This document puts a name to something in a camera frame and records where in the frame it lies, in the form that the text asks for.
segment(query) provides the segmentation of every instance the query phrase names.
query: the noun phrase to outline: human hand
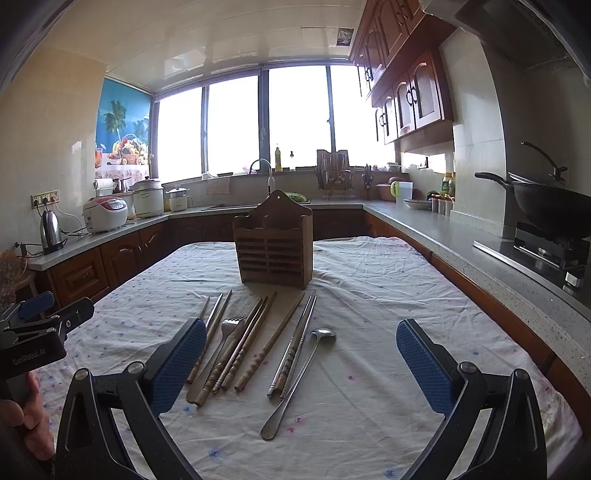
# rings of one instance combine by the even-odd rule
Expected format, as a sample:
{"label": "human hand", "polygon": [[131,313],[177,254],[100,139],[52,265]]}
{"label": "human hand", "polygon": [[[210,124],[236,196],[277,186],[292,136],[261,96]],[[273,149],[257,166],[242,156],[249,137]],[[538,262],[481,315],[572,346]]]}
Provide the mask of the human hand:
{"label": "human hand", "polygon": [[43,398],[39,390],[39,380],[35,372],[27,378],[31,394],[26,405],[0,400],[0,420],[11,427],[23,425],[30,431],[24,437],[27,448],[39,460],[49,460],[54,453],[53,435],[49,430],[49,416],[43,409]]}

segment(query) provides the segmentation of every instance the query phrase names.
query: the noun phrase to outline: kitchen counter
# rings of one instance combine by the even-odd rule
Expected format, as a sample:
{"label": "kitchen counter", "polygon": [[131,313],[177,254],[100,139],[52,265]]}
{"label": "kitchen counter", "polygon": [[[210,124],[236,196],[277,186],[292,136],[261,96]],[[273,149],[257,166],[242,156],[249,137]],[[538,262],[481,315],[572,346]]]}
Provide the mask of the kitchen counter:
{"label": "kitchen counter", "polygon": [[[521,272],[473,246],[498,240],[494,235],[425,210],[411,210],[378,200],[313,200],[315,209],[363,209],[423,244],[498,299],[538,335],[591,394],[591,319]],[[59,252],[29,260],[31,270],[46,270],[102,243],[169,218],[245,213],[252,207],[194,207],[159,217],[138,219],[112,231],[70,239]]]}

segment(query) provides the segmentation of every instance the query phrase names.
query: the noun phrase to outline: window frame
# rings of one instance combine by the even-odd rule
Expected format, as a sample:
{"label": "window frame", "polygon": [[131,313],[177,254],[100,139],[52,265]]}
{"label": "window frame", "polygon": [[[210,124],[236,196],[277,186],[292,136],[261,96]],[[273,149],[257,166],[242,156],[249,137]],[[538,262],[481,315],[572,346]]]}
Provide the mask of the window frame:
{"label": "window frame", "polygon": [[[178,85],[161,93],[154,95],[152,98],[152,114],[150,117],[152,128],[151,132],[151,147],[157,145],[158,142],[158,113],[160,100],[167,98],[177,93],[185,92],[195,88],[202,87],[201,99],[201,168],[202,172],[206,172],[209,168],[207,158],[207,129],[208,129],[208,115],[209,110],[209,86],[214,83],[226,82],[249,76],[258,76],[258,131],[259,131],[259,158],[265,158],[271,161],[271,144],[269,141],[269,70],[276,68],[301,67],[301,66],[324,66],[326,67],[326,87],[329,98],[328,119],[330,124],[330,145],[332,152],[336,153],[336,135],[335,135],[335,110],[333,106],[333,92],[332,92],[332,77],[330,66],[332,65],[349,65],[355,67],[347,60],[330,60],[330,61],[288,61],[271,64],[262,64],[256,67],[247,67],[233,72],[226,72],[215,74],[205,79],[192,80],[191,82]],[[151,172],[152,176],[158,175],[158,158],[157,150],[150,148],[152,152]],[[258,172],[268,173],[269,166],[266,163],[260,165]]]}

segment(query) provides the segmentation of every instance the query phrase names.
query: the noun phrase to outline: white ceiling panel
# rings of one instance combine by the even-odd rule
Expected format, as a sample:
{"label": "white ceiling panel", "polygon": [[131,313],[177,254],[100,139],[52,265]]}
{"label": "white ceiling panel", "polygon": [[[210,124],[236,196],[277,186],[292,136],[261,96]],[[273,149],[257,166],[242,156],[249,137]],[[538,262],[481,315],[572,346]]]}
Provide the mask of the white ceiling panel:
{"label": "white ceiling panel", "polygon": [[159,92],[268,60],[346,58],[365,0],[77,0],[44,42]]}

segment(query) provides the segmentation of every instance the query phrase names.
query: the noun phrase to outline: electric kettle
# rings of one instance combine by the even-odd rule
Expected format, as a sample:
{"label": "electric kettle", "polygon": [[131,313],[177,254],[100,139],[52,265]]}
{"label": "electric kettle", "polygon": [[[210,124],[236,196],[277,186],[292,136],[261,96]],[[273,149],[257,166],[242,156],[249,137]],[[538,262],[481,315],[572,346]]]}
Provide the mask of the electric kettle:
{"label": "electric kettle", "polygon": [[57,223],[57,216],[52,210],[43,212],[39,227],[44,254],[47,255],[57,252],[60,248],[64,247],[64,242],[61,240],[60,226]]}

